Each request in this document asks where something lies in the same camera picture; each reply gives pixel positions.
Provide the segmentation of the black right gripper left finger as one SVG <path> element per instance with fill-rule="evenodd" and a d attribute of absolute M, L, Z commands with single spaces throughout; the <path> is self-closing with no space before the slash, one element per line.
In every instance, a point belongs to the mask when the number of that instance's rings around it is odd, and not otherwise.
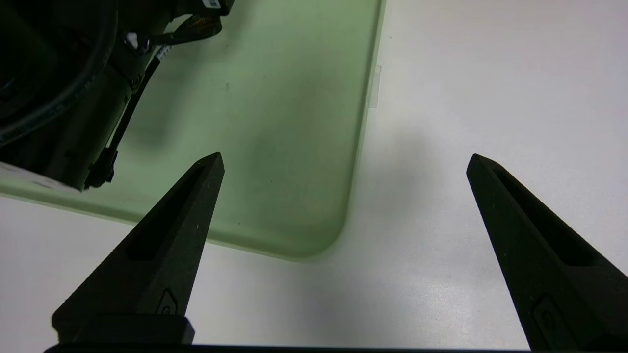
<path fill-rule="evenodd" d="M 191 342 L 186 309 L 224 176 L 193 163 L 52 316 L 60 342 Z"/>

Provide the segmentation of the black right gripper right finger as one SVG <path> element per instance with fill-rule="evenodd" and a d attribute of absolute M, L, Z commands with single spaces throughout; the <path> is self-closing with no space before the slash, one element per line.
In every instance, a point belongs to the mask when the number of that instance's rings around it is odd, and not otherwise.
<path fill-rule="evenodd" d="M 530 349 L 626 350 L 626 275 L 502 165 L 466 175 Z"/>

